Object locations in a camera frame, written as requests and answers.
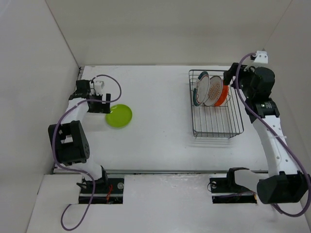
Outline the orange plastic plate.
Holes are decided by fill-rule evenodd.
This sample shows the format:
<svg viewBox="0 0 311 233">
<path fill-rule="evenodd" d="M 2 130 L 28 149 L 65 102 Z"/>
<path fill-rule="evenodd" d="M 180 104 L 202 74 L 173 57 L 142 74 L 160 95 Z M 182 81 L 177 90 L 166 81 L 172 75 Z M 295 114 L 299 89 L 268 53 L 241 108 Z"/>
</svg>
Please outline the orange plastic plate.
<svg viewBox="0 0 311 233">
<path fill-rule="evenodd" d="M 229 86 L 228 85 L 224 85 L 222 92 L 220 94 L 219 99 L 215 102 L 214 106 L 220 106 L 224 103 L 224 101 L 226 100 L 226 97 L 228 95 L 229 92 Z"/>
</svg>

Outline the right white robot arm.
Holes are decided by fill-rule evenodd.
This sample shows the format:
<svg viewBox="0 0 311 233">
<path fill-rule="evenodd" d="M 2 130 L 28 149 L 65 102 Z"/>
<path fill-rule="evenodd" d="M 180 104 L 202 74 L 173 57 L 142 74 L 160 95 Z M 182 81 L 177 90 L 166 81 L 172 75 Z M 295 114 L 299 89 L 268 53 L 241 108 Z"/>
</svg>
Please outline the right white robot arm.
<svg viewBox="0 0 311 233">
<path fill-rule="evenodd" d="M 250 122 L 264 149 L 268 178 L 250 173 L 252 181 L 244 187 L 257 192 L 264 204 L 297 203 L 309 193 L 311 178 L 288 148 L 276 103 L 270 98 L 275 74 L 266 67 L 233 63 L 224 72 L 224 83 L 236 89 Z"/>
</svg>

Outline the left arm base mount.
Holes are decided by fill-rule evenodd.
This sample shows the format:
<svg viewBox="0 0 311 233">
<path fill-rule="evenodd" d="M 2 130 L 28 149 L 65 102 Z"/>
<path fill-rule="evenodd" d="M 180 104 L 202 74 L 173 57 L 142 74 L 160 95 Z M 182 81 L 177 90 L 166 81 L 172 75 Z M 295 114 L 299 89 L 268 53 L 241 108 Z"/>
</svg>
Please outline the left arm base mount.
<svg viewBox="0 0 311 233">
<path fill-rule="evenodd" d="M 92 181 L 80 183 L 79 204 L 88 204 L 93 190 Z M 110 177 L 107 183 L 96 182 L 92 204 L 123 204 L 124 177 Z"/>
</svg>

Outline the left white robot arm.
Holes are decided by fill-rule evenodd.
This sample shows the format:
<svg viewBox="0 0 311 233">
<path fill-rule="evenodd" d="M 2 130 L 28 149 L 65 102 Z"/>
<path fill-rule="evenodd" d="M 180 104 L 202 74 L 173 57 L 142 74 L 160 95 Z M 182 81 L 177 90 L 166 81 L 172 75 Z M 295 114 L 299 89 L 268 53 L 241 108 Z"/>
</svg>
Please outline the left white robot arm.
<svg viewBox="0 0 311 233">
<path fill-rule="evenodd" d="M 55 137 L 56 161 L 68 171 L 83 170 L 86 188 L 93 187 L 99 193 L 108 189 L 109 181 L 105 169 L 94 162 L 82 120 L 87 113 L 110 113 L 110 104 L 101 102 L 103 88 L 103 81 L 76 82 L 76 90 L 69 97 L 68 114 L 61 119 Z"/>
</svg>

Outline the white plate blue rim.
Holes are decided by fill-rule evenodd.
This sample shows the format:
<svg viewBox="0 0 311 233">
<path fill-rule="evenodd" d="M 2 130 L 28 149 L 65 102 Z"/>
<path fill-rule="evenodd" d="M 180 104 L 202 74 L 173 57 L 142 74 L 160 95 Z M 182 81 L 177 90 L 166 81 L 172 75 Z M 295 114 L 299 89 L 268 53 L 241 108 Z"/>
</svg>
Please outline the white plate blue rim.
<svg viewBox="0 0 311 233">
<path fill-rule="evenodd" d="M 207 71 L 202 71 L 196 79 L 193 89 L 192 100 L 194 106 L 201 106 L 207 99 L 207 94 L 210 86 L 210 77 Z"/>
</svg>

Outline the green plastic plate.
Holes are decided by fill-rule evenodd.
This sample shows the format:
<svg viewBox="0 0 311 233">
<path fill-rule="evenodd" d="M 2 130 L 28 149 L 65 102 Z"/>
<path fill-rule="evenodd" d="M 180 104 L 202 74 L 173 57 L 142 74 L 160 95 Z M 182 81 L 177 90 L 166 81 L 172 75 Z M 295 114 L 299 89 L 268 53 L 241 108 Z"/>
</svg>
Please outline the green plastic plate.
<svg viewBox="0 0 311 233">
<path fill-rule="evenodd" d="M 106 123 L 113 128 L 127 126 L 133 117 L 132 110 L 125 104 L 116 104 L 110 108 L 110 113 L 106 114 Z"/>
</svg>

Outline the white plate orange sunburst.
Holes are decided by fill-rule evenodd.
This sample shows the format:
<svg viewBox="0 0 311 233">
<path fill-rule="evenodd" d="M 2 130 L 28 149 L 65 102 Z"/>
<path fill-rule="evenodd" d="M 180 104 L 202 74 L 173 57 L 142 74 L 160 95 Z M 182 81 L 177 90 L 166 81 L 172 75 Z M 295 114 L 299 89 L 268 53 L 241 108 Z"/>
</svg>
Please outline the white plate orange sunburst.
<svg viewBox="0 0 311 233">
<path fill-rule="evenodd" d="M 213 106 L 219 99 L 223 90 L 223 80 L 220 76 L 212 76 L 210 78 L 209 90 L 207 92 L 204 106 Z"/>
</svg>

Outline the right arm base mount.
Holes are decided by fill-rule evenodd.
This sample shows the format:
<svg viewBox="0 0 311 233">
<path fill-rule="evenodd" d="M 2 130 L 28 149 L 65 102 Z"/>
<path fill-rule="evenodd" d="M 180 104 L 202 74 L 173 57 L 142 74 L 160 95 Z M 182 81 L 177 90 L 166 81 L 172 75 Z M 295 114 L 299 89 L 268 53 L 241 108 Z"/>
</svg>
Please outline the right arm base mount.
<svg viewBox="0 0 311 233">
<path fill-rule="evenodd" d="M 257 204 L 254 191 L 231 184 L 226 177 L 210 177 L 207 189 L 212 194 L 213 204 Z"/>
</svg>

